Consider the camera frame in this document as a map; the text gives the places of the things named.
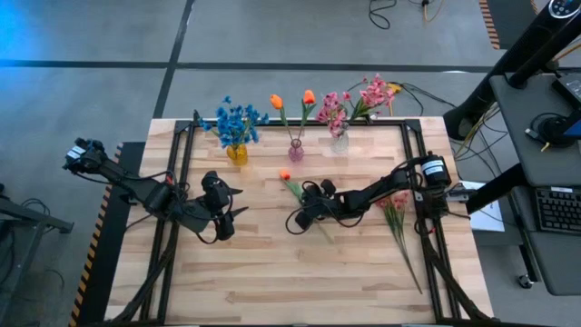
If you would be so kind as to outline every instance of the desk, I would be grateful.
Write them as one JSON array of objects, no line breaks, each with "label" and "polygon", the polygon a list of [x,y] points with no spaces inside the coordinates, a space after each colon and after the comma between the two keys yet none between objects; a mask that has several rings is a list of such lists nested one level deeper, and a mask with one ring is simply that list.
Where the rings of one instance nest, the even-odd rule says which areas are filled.
[{"label": "desk", "polygon": [[[445,157],[456,182],[443,120],[420,119],[427,149]],[[174,124],[174,120],[152,121],[140,175],[165,170]],[[213,169],[230,187],[244,190],[236,195],[234,209],[250,209],[236,218],[236,234],[227,242],[204,245],[181,228],[166,323],[433,322],[423,255],[413,232],[413,205],[408,208],[406,243],[423,294],[416,289],[376,207],[352,229],[325,220],[320,228],[313,226],[301,236],[285,230],[284,220],[297,208],[297,201],[280,181],[281,167],[288,168],[296,181],[319,183],[329,178],[341,190],[363,188],[405,160],[398,128],[358,126],[349,133],[349,156],[337,155],[330,149],[325,127],[306,128],[301,138],[305,156],[292,163],[287,156],[287,132],[260,127],[260,143],[248,146],[249,163],[236,167],[215,136],[196,129],[188,176],[190,197],[200,193],[200,180]],[[450,210],[465,213],[459,203]],[[128,223],[144,215],[143,208],[132,208]],[[450,216],[442,223],[452,272],[480,310],[492,315],[469,221]],[[155,220],[147,220],[124,236],[106,318],[117,315],[144,280],[154,227]],[[159,291],[158,282],[154,294]],[[438,280],[438,285],[448,312],[444,283]],[[153,296],[153,312],[158,298]]]},{"label": "desk", "polygon": [[[480,190],[484,192],[479,190],[467,207],[472,212],[511,193],[517,219],[527,239],[526,252],[536,259],[548,291],[554,295],[578,295],[581,294],[581,264],[576,258],[581,253],[581,237],[539,232],[528,188],[581,185],[581,153],[577,145],[550,148],[541,153],[540,144],[525,136],[525,129],[538,114],[570,114],[569,104],[551,86],[555,79],[552,75],[533,76],[525,88],[516,89],[508,85],[504,76],[490,78],[520,163],[483,186]],[[524,255],[525,264],[529,274],[535,274],[534,262],[528,262],[528,254]]]}]

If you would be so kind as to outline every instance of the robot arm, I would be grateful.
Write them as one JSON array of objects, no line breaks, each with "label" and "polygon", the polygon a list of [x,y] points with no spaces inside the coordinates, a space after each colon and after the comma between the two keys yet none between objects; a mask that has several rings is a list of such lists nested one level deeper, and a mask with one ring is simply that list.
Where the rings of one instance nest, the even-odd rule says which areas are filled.
[{"label": "robot arm", "polygon": [[410,176],[417,164],[421,165],[427,184],[422,187],[422,191],[443,194],[444,189],[451,183],[448,168],[442,157],[428,153],[424,157],[413,158],[398,165],[389,175],[381,177],[363,190],[336,193],[335,185],[330,180],[324,180],[320,187],[313,182],[305,182],[302,210],[297,214],[295,222],[305,231],[314,219],[332,216],[340,221],[361,217],[376,201],[397,191],[410,189]]},{"label": "robot arm", "polygon": [[248,209],[244,207],[235,211],[222,208],[229,205],[232,197],[242,190],[231,189],[210,171],[202,178],[202,189],[205,194],[193,200],[186,201],[187,193],[175,184],[172,172],[161,183],[150,177],[140,177],[130,173],[117,163],[111,161],[104,151],[103,144],[95,140],[77,139],[76,146],[71,149],[65,159],[65,170],[73,174],[100,174],[110,183],[122,187],[130,196],[140,202],[148,213],[164,220],[175,220],[177,223],[195,233],[201,233],[208,222],[216,223],[216,236],[224,241],[234,234],[234,216]]}]

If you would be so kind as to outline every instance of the gray floor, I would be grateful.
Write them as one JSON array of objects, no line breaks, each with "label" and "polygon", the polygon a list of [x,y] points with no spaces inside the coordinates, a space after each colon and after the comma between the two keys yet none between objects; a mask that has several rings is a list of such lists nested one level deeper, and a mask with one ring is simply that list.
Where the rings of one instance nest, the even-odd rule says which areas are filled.
[{"label": "gray floor", "polygon": [[[185,3],[3,1],[0,59],[167,61]],[[196,0],[180,60],[491,65],[502,55],[487,39],[477,0],[448,0],[441,16],[430,25],[422,24],[416,6],[399,1],[386,12],[392,23],[388,31],[369,22],[367,6],[365,0]],[[581,57],[567,60],[567,65],[581,64]],[[44,238],[11,308],[8,325],[68,323],[103,187],[62,170],[64,154],[78,136],[100,139],[108,149],[123,141],[143,141],[164,73],[163,69],[0,68],[0,181],[15,201],[38,197],[55,216],[75,222],[70,235],[50,233]],[[483,76],[381,74],[388,80],[416,84],[455,104]],[[268,111],[271,93],[299,99],[306,87],[317,95],[342,91],[363,75],[370,77],[373,72],[178,70],[163,117],[189,117],[193,109],[213,115],[226,94]],[[425,105],[424,115],[448,110],[422,95],[419,99]],[[417,115],[419,107],[410,96],[400,94],[395,111],[397,115]],[[500,115],[491,125],[505,128]],[[489,142],[498,137],[486,130],[484,134]],[[482,149],[483,144],[476,140],[473,147]],[[517,161],[508,138],[493,149],[501,169]],[[491,163],[487,154],[484,158]],[[493,177],[478,158],[458,162],[458,169],[469,180]],[[478,250],[498,318],[581,325],[577,312],[581,297],[552,296],[542,283],[529,291],[514,283],[514,277],[524,271],[516,248]],[[46,268],[63,274],[62,290],[57,277],[45,272]]]}]

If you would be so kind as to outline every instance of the wooden tabletop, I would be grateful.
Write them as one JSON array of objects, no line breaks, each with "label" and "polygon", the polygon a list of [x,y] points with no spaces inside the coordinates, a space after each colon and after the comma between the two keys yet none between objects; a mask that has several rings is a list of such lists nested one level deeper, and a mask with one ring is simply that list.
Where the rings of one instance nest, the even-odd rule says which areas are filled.
[{"label": "wooden tabletop", "polygon": [[[458,174],[442,118],[419,119],[427,150],[444,156],[456,183]],[[174,122],[152,121],[141,175],[166,169]],[[236,167],[215,136],[196,129],[188,175],[190,198],[201,193],[203,175],[215,170],[230,187],[244,190],[234,197],[233,209],[250,209],[236,218],[236,234],[227,242],[205,245],[194,233],[180,229],[166,323],[434,322],[419,237],[413,231],[413,204],[406,214],[405,237],[423,294],[417,290],[378,207],[373,206],[354,228],[326,219],[295,236],[284,227],[298,202],[281,182],[281,168],[287,168],[291,180],[298,183],[319,183],[328,178],[339,190],[364,188],[406,160],[399,128],[351,127],[348,154],[331,151],[332,139],[326,128],[305,128],[301,137],[305,156],[298,163],[288,158],[290,138],[284,128],[260,127],[259,134],[261,141],[248,145],[248,164]],[[451,204],[450,210],[466,214],[459,203]],[[133,208],[128,223],[145,215],[143,208]],[[448,216],[442,224],[454,276],[480,310],[492,314],[469,220]],[[154,229],[155,219],[149,219],[125,234],[107,318],[118,314],[143,282]],[[210,238],[212,231],[203,235]],[[449,316],[441,279],[438,286]],[[160,289],[161,278],[154,310]]]}]

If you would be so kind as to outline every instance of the chair wheel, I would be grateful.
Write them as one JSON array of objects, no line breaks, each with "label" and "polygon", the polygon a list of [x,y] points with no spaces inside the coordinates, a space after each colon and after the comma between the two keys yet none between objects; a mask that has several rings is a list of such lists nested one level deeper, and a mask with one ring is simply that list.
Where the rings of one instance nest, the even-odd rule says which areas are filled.
[{"label": "chair wheel", "polygon": [[520,287],[527,289],[527,290],[532,288],[533,284],[534,284],[533,282],[531,282],[530,278],[528,277],[528,274],[518,276],[517,282],[520,285]]}]

